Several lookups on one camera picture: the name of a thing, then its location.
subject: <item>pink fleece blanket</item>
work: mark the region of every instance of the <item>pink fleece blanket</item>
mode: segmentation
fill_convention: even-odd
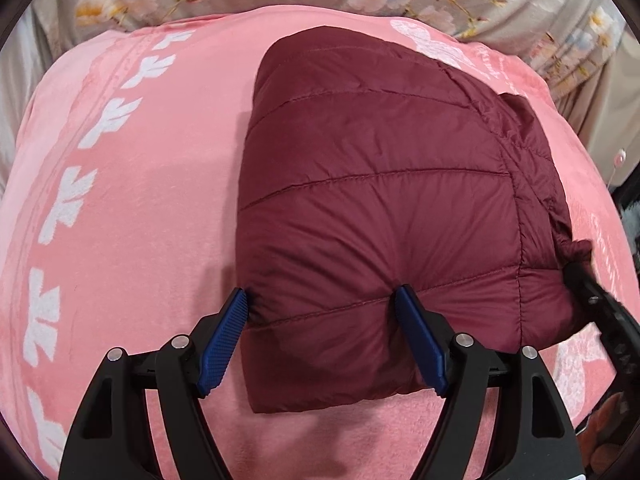
[[[529,99],[551,146],[575,238],[594,241],[602,285],[636,316],[640,294],[622,227],[593,163],[542,79],[481,44],[404,18],[271,7],[109,32],[63,56],[38,87],[0,206],[0,410],[55,478],[85,387],[113,346],[157,349],[215,312],[234,285],[242,140],[257,67],[278,38],[349,28],[461,68]],[[612,378],[588,327],[545,352],[572,419]],[[177,478],[152,397],[164,476]],[[317,412],[255,415],[239,356],[203,402],[237,480],[407,479],[440,411],[432,392]],[[480,474],[488,397],[469,478]]]

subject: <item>black frame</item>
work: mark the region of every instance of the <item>black frame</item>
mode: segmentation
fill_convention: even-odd
[[[0,48],[32,0],[0,0]],[[613,0],[625,16],[636,38],[640,38],[640,0]],[[618,192],[628,196],[628,187]],[[630,437],[616,463],[601,476],[602,480],[631,478],[640,470],[640,431]],[[26,457],[0,415],[0,471],[10,480],[46,480]]]

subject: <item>black clamp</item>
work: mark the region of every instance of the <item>black clamp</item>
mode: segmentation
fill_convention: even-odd
[[[568,266],[565,280],[601,330],[635,407],[638,324],[581,267]],[[455,334],[407,285],[394,293],[393,304],[425,384],[446,400],[412,480],[462,480],[487,388],[500,393],[481,480],[584,478],[574,428],[536,349],[505,354],[469,334]],[[145,402],[145,390],[157,389],[181,480],[232,480],[198,399],[220,384],[247,315],[246,296],[236,289],[219,314],[204,317],[190,335],[178,335],[156,352],[129,356],[111,349],[78,409],[59,479],[161,479]]]

